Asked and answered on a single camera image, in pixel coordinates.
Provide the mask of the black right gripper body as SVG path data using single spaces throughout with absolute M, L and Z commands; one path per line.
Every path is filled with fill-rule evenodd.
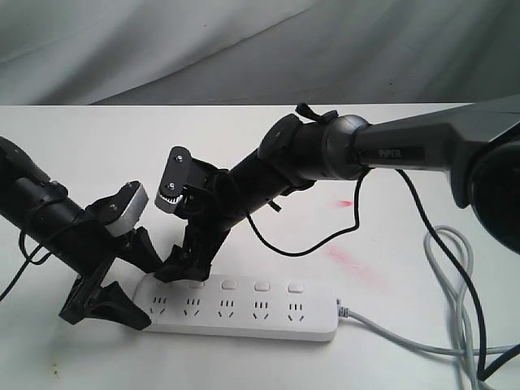
M 245 218 L 231 172 L 192 159 L 178 215 L 188 221 L 183 249 L 193 264 L 209 268 L 231 228 Z

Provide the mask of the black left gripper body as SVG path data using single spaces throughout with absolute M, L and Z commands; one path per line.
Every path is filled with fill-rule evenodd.
M 114 260 L 119 258 L 119 238 L 102 225 L 99 215 L 113 195 L 80 208 L 66 198 L 58 204 L 58 258 L 77 273 L 59 316 L 77 324 L 86 315 L 87 300 L 102 281 Z

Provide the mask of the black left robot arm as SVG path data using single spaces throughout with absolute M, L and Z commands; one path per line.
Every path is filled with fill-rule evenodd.
M 1 139 L 1 215 L 19 229 L 25 266 L 55 256 L 77 274 L 59 313 L 70 324 L 101 319 L 135 330 L 151 324 L 118 283 L 102 284 L 117 258 L 146 274 L 162 266 L 148 232 L 137 226 L 148 200 L 134 180 L 81 208 L 19 146 Z

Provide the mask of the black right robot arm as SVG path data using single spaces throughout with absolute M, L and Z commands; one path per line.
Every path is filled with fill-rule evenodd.
M 187 221 L 182 245 L 155 272 L 203 281 L 230 230 L 279 196 L 320 180 L 357 180 L 371 168 L 441 171 L 453 199 L 484 229 L 519 249 L 519 98 L 502 97 L 386 123 L 307 105 L 278 120 L 231 169 L 171 150 L 156 206 Z

